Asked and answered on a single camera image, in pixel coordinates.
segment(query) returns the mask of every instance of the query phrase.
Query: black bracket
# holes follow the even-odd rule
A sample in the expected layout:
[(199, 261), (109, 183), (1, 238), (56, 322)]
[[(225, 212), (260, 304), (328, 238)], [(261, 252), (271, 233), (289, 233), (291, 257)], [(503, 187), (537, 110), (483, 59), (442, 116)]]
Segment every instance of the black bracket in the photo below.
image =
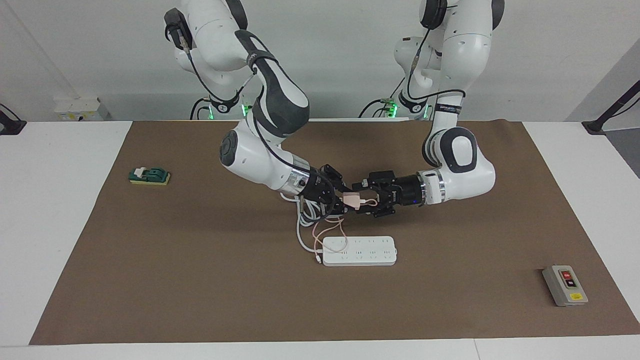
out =
[(166, 12), (164, 15), (164, 23), (166, 27), (164, 28), (164, 37), (169, 40), (169, 35), (173, 39), (173, 44), (180, 50), (184, 50), (182, 48), (182, 44), (180, 43), (180, 36), (178, 35), (178, 30), (182, 33), (185, 41), (189, 48), (193, 48), (193, 37), (191, 35), (191, 31), (189, 30), (189, 26), (187, 26), (187, 19), (184, 18), (184, 14), (180, 12), (180, 10), (173, 8)]
[(238, 101), (240, 101), (240, 94), (236, 94), (233, 99), (224, 102), (217, 101), (209, 96), (209, 102), (222, 114), (230, 112), (231, 108), (238, 104)]
[(4, 126), (4, 128), (0, 130), (0, 135), (18, 135), (22, 129), (24, 129), (27, 122), (22, 120), (13, 121), (0, 110), (0, 124)]
[(349, 189), (346, 184), (344, 184), (344, 181), (342, 180), (342, 174), (340, 174), (338, 170), (335, 170), (333, 166), (325, 164), (320, 168), (320, 172), (323, 173), (324, 176), (329, 179), (329, 181), (331, 181), (334, 189), (338, 190), (341, 193), (353, 192), (352, 189)]
[(638, 92), (640, 92), (640, 81), (636, 81), (634, 86), (631, 86), (631, 88), (627, 90), (627, 92), (625, 92), (613, 105), (611, 105), (607, 111), (600, 115), (600, 117), (594, 121), (584, 121), (582, 122), (582, 126), (584, 126), (587, 132), (591, 135), (606, 135), (606, 133), (602, 131), (604, 124), (615, 116), (618, 110), (633, 99)]
[(373, 190), (378, 194), (378, 205), (362, 205), (356, 213), (370, 213), (373, 217), (384, 217), (396, 213), (394, 205), (398, 203), (399, 193), (402, 189), (395, 185), (396, 175), (393, 171), (377, 171), (369, 173), (369, 177), (362, 183), (355, 183), (351, 187), (356, 192)]
[(424, 109), (425, 105), (427, 104), (427, 99), (424, 99), (422, 102), (415, 102), (405, 98), (402, 92), (400, 92), (400, 96), (398, 97), (398, 99), (400, 100), (400, 103), (405, 108), (409, 109), (409, 112), (412, 114), (419, 113)]

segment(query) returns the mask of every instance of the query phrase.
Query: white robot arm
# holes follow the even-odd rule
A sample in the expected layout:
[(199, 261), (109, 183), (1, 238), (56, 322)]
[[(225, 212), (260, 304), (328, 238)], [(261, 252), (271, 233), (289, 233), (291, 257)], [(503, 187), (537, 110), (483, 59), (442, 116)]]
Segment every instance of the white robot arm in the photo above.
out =
[[(396, 45), (396, 60), (406, 74), (397, 95), (400, 114), (421, 119), (432, 77), (439, 75), (433, 125), (422, 146), (424, 159), (436, 168), (418, 172), (426, 189), (423, 204), (467, 199), (493, 188), (493, 165), (473, 133), (456, 124), (466, 90), (489, 59), (492, 32), (503, 11), (504, 0), (422, 0), (422, 44), (404, 38)], [(421, 48), (424, 41), (427, 46)]]
[(177, 48), (178, 63), (198, 75), (214, 99), (220, 100), (212, 99), (214, 104), (228, 110), (237, 103), (238, 92), (232, 100), (224, 101), (210, 90), (221, 92), (230, 83), (225, 72), (249, 66), (262, 82), (262, 92), (247, 118), (222, 140), (222, 164), (249, 181), (286, 195), (335, 204), (331, 182), (280, 147), (308, 122), (308, 99), (268, 48), (246, 30), (240, 1), (183, 0), (182, 8), (184, 14), (174, 8), (165, 15), (167, 38), (170, 35)]

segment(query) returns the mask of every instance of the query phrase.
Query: pink cable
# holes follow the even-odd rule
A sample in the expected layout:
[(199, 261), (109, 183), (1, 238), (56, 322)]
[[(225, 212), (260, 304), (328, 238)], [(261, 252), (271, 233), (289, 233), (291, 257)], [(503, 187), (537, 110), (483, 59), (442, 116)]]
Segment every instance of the pink cable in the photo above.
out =
[[(314, 237), (314, 254), (316, 256), (317, 256), (317, 244), (318, 243), (320, 243), (320, 245), (323, 246), (323, 249), (329, 250), (331, 252), (342, 252), (344, 249), (347, 248), (347, 245), (348, 245), (347, 235), (345, 234), (344, 229), (342, 228), (342, 222), (344, 221), (344, 219), (341, 218), (341, 219), (338, 219), (337, 221), (329, 221), (329, 220), (325, 219), (325, 221), (328, 222), (328, 223), (331, 223), (331, 224), (336, 224), (336, 225), (334, 225), (332, 227), (329, 227), (329, 228), (327, 228), (325, 230), (322, 230), (318, 235), (316, 235), (316, 227), (317, 227), (318, 223), (316, 223), (314, 225), (313, 229), (311, 230), (311, 235)], [(331, 230), (335, 229), (336, 227), (340, 228), (340, 232), (344, 236), (344, 246), (338, 251), (329, 248), (328, 246), (323, 244), (322, 241), (320, 240), (320, 236), (322, 236), (322, 234), (326, 233), (327, 231), (331, 231)]]

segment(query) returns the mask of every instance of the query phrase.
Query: power strip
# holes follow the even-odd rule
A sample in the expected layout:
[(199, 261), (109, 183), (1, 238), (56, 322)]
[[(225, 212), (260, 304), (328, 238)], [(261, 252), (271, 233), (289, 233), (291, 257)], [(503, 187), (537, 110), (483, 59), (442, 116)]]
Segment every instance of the power strip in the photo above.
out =
[(329, 236), (322, 240), (325, 266), (391, 266), (396, 263), (396, 245), (391, 236)]

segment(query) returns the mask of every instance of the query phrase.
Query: power outlet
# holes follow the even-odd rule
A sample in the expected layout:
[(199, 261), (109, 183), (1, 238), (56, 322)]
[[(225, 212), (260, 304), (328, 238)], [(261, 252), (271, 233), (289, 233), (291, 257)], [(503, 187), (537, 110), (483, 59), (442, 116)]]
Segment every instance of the power outlet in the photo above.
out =
[(323, 239), (325, 266), (390, 266), (396, 263), (396, 245), (391, 236), (330, 236)]
[(53, 110), (62, 121), (109, 121), (111, 114), (98, 98), (56, 99)]

